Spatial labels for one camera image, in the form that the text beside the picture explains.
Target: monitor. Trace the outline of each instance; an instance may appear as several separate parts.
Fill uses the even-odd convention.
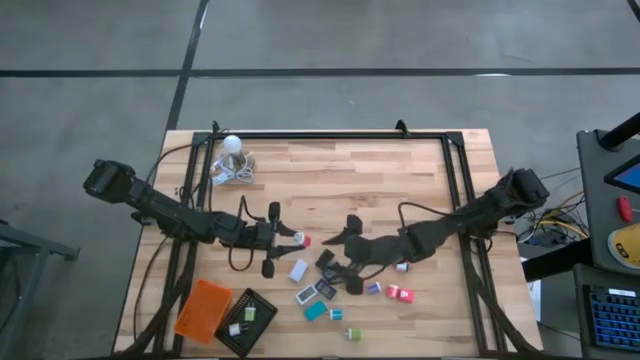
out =
[[[640,155],[605,175],[604,181],[607,184],[640,194]]]

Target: wooden table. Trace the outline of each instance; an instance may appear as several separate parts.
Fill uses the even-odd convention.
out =
[[[480,195],[495,185],[499,178],[489,132],[483,129],[463,130],[463,133],[473,183],[477,195]],[[163,153],[190,143],[191,136],[192,131],[167,133]],[[294,295],[304,286],[319,279],[319,272],[312,264],[325,249],[320,243],[342,230],[348,214],[357,214],[363,220],[363,236],[376,237],[396,233],[400,226],[396,208],[401,201],[414,201],[442,211],[451,210],[439,141],[247,140],[244,148],[251,151],[256,159],[256,181],[253,185],[215,188],[214,210],[235,213],[240,196],[244,194],[249,210],[254,215],[266,216],[269,202],[279,201],[284,223],[312,237],[309,249],[289,254],[275,262],[276,275],[273,279],[264,279],[260,275],[264,257],[262,253],[256,256],[256,261],[247,271],[235,272],[227,263],[226,248],[219,243],[199,245],[194,281],[205,279],[231,288],[234,302],[245,288],[250,287],[279,309],[250,356],[409,357],[477,354],[456,236],[447,239],[433,257],[413,265],[409,273],[387,269],[374,279],[383,285],[393,283],[415,290],[413,304],[393,301],[382,294],[352,296],[340,289],[328,306],[342,308],[344,320],[331,321],[326,318],[309,323],[303,315],[303,307],[294,299]],[[455,149],[453,151],[453,158],[457,159]],[[162,162],[156,189],[170,196],[176,195],[176,188],[184,181],[188,154],[189,149],[184,149],[169,155]],[[464,191],[459,166],[456,166],[456,172],[458,188]],[[437,215],[407,208],[405,217],[417,221],[435,219]],[[163,236],[154,227],[147,227],[142,233],[116,339],[116,351],[126,348],[133,341],[133,304],[144,270],[162,239]],[[284,238],[281,244],[290,241]],[[169,244],[165,245],[150,272],[140,303],[138,331],[160,304],[169,248]],[[338,260],[345,261],[342,246],[332,246],[330,249],[339,255]],[[248,259],[248,252],[244,250],[236,250],[233,255],[234,262],[239,265]],[[298,258],[311,266],[303,280],[294,283],[288,274]],[[541,349],[513,237],[496,236],[489,258],[498,302],[525,338]],[[177,309],[174,308],[167,331],[168,347],[173,337],[176,314]],[[494,344],[486,311],[483,317],[487,336],[491,339],[489,343]],[[343,332],[349,327],[362,329],[362,341],[348,342],[344,339]],[[209,346],[186,339],[182,355],[235,356],[215,339]]]

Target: black tray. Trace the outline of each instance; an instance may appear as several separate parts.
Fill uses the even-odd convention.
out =
[[[244,308],[250,302],[253,302],[253,306],[256,308],[255,321],[244,322]],[[278,308],[271,305],[265,298],[252,289],[247,289],[222,320],[216,330],[216,338],[236,355],[246,357],[277,312]],[[240,335],[229,336],[229,325],[235,323],[248,324],[249,328],[242,330]]]

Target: white ball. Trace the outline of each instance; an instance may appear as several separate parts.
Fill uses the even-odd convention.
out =
[[[222,141],[222,146],[229,154],[237,154],[242,149],[242,140],[235,135],[229,135]]]

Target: red button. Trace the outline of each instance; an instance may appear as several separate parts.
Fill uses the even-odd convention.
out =
[[[618,213],[620,218],[624,222],[631,222],[633,220],[633,210],[631,209],[631,203],[626,196],[618,197]]]

